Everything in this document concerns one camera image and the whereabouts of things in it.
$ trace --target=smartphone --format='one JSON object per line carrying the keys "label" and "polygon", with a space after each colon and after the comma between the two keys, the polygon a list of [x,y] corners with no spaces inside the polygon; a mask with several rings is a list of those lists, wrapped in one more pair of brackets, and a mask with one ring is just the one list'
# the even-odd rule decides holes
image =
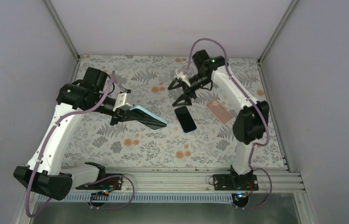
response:
{"label": "smartphone", "polygon": [[196,129],[195,122],[192,119],[191,114],[189,114],[189,111],[186,106],[182,106],[175,109],[174,113],[179,119],[180,125],[185,133],[191,132]]}

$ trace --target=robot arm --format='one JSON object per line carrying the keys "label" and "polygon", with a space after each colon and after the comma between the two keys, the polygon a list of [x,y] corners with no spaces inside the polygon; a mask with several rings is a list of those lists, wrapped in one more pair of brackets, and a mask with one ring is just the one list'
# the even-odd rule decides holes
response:
{"label": "robot arm", "polygon": [[248,145],[255,139],[261,139],[265,132],[263,121],[251,101],[256,104],[266,123],[268,122],[269,105],[266,101],[259,102],[246,91],[233,75],[230,67],[228,67],[230,75],[227,73],[225,59],[222,56],[210,58],[205,50],[201,50],[196,52],[192,59],[198,69],[198,74],[188,79],[182,72],[175,71],[176,78],[169,85],[168,90],[182,87],[183,94],[172,105],[192,105],[190,98],[196,98],[195,91],[198,89],[211,90],[213,83],[217,84],[230,99],[231,104],[235,105],[239,113],[232,130],[239,142],[229,177],[232,186],[240,189],[244,183],[253,182],[255,178],[249,167],[251,146]]}
{"label": "robot arm", "polygon": [[[64,151],[70,140],[69,136],[74,132],[84,115],[70,115],[59,124],[57,121],[70,112],[88,110],[95,106],[103,95],[100,92],[104,88],[107,77],[108,75],[101,70],[88,68],[83,80],[66,84],[60,89],[56,99],[58,104],[55,107],[55,113],[44,140],[27,165],[18,166],[14,171],[14,177],[22,185],[28,187],[32,172],[38,162],[40,164],[38,164],[33,179],[32,191],[56,200],[62,200],[66,197],[70,189],[87,182],[94,182],[105,175],[104,166],[91,162],[79,167],[61,170]],[[137,120],[151,129],[159,129],[167,125],[165,120],[143,107],[133,105],[130,90],[120,92],[117,99],[106,97],[95,112],[110,115],[112,117],[110,125],[131,120]],[[39,159],[43,143],[48,136],[50,138],[41,159]]]}

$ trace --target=phone case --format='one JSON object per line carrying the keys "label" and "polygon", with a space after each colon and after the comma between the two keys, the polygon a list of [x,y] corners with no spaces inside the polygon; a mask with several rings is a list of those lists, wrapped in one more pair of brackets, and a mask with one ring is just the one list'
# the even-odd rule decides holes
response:
{"label": "phone case", "polygon": [[206,104],[206,107],[224,125],[227,124],[233,118],[232,114],[216,99],[209,101]]}

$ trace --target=floral pattern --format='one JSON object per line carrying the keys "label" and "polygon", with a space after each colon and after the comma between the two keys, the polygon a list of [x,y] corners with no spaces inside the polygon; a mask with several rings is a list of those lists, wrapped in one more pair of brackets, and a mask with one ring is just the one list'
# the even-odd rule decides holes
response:
{"label": "floral pattern", "polygon": [[[171,72],[176,68],[185,70],[187,60],[168,56],[82,56],[77,79],[83,78],[88,67],[108,74],[115,70],[117,80],[132,91],[133,103],[165,119],[168,126],[152,130],[137,121],[111,126],[110,116],[86,114],[70,139],[63,166],[93,161],[110,167],[228,168],[238,143],[232,132],[237,111],[218,86],[214,84],[212,91],[198,90],[197,99],[192,99],[188,110],[197,126],[193,132],[183,132],[171,106],[182,94],[180,88],[167,90],[173,78]],[[231,58],[229,63],[244,87],[257,99],[265,100],[255,59]],[[188,73],[196,73],[193,64]],[[116,98],[118,93],[116,88],[111,96]],[[212,99],[220,101],[234,116],[228,124],[220,123],[206,108]],[[256,148],[253,155],[255,167],[284,166],[271,117],[269,131],[270,143]]]}

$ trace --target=white wall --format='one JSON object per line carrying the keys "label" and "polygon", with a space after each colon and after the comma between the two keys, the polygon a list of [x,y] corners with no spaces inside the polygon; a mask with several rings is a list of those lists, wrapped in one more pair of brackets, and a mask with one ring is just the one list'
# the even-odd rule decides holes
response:
{"label": "white wall", "polygon": [[[51,0],[79,54],[188,56],[209,37],[259,58],[291,0]],[[209,54],[221,55],[206,43]]]}
{"label": "white wall", "polygon": [[0,224],[16,215],[25,188],[13,171],[40,144],[74,65],[42,0],[0,1]]}
{"label": "white wall", "polygon": [[317,221],[349,224],[349,0],[301,0],[263,69]]}

